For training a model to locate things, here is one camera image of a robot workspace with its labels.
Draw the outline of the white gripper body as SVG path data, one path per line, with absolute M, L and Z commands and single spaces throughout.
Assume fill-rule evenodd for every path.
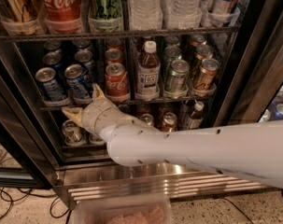
M 83 110 L 81 121 L 86 131 L 100 135 L 104 129 L 116 125 L 121 117 L 122 113 L 110 100 L 99 99 Z

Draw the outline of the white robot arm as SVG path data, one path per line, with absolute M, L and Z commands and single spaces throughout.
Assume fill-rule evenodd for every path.
M 86 107 L 62 108 L 77 126 L 106 142 L 122 166 L 158 162 L 237 177 L 283 189 L 283 120 L 161 132 L 121 112 L 98 85 Z

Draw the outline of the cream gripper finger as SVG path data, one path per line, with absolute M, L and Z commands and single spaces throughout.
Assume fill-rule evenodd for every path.
M 106 96 L 100 86 L 97 83 L 92 84 L 92 99 L 94 101 L 99 101 L 99 100 L 106 100 Z
M 83 127 L 82 115 L 83 109 L 81 107 L 68 107 L 64 106 L 62 108 L 63 113 L 77 124 L 78 127 Z

